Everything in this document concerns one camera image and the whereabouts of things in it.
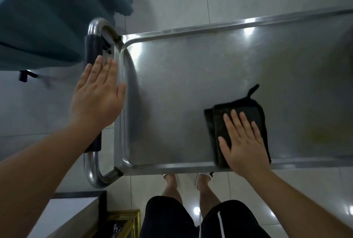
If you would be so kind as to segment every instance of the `foot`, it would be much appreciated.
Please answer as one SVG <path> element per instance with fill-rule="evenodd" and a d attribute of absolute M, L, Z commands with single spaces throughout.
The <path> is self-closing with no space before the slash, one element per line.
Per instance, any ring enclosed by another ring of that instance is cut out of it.
<path fill-rule="evenodd" d="M 167 186 L 174 187 L 174 188 L 178 187 L 178 185 L 176 183 L 177 177 L 175 176 L 175 174 L 166 174 L 166 175 L 164 175 L 164 179 L 167 182 Z"/>
<path fill-rule="evenodd" d="M 200 174 L 199 178 L 197 180 L 197 188 L 199 191 L 203 191 L 208 187 L 208 183 L 210 182 L 211 178 L 209 176 L 206 176 L 204 174 Z"/>

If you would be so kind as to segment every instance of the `left hand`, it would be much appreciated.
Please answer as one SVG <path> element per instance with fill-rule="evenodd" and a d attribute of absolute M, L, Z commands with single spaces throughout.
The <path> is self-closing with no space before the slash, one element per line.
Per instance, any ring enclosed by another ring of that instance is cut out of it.
<path fill-rule="evenodd" d="M 71 118 L 84 124 L 92 123 L 101 131 L 112 124 L 124 106 L 126 83 L 117 87 L 118 63 L 103 57 L 88 64 L 77 84 L 71 102 Z"/>

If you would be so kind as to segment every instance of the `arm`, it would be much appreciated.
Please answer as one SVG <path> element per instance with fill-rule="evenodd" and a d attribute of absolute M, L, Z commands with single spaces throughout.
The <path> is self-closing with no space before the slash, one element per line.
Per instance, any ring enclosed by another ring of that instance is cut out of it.
<path fill-rule="evenodd" d="M 270 207 L 290 238 L 353 237 L 353 230 L 314 201 L 291 187 L 270 170 L 260 131 L 249 124 L 244 113 L 241 122 L 233 110 L 232 121 L 224 121 L 232 141 L 232 149 L 222 137 L 220 147 L 230 168 L 244 177 Z"/>
<path fill-rule="evenodd" d="M 77 84 L 68 127 L 0 163 L 2 237 L 28 236 L 67 171 L 120 114 L 126 84 L 116 87 L 116 61 L 102 62 L 87 65 Z"/>

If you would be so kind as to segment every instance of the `black shorts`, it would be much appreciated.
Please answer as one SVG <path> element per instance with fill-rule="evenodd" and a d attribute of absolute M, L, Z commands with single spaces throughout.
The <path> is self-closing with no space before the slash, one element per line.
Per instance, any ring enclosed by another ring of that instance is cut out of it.
<path fill-rule="evenodd" d="M 141 238 L 199 237 L 191 216 L 176 199 L 155 196 L 146 205 Z M 270 237 L 240 201 L 229 200 L 213 207 L 201 223 L 201 237 Z"/>

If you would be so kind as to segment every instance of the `leg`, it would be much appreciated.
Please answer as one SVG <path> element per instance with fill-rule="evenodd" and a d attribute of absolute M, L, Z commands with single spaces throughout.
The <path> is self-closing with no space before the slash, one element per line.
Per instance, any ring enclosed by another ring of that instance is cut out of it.
<path fill-rule="evenodd" d="M 183 201 L 181 200 L 181 196 L 179 191 L 177 190 L 177 178 L 174 174 L 167 174 L 164 176 L 164 179 L 167 182 L 167 186 L 165 187 L 164 192 L 162 193 L 162 196 L 167 196 L 167 197 L 172 197 L 179 201 L 179 203 L 183 204 Z"/>
<path fill-rule="evenodd" d="M 197 188 L 200 191 L 200 210 L 202 218 L 206 217 L 211 208 L 221 203 L 208 186 L 210 180 L 211 179 L 206 175 L 200 174 L 197 181 Z"/>

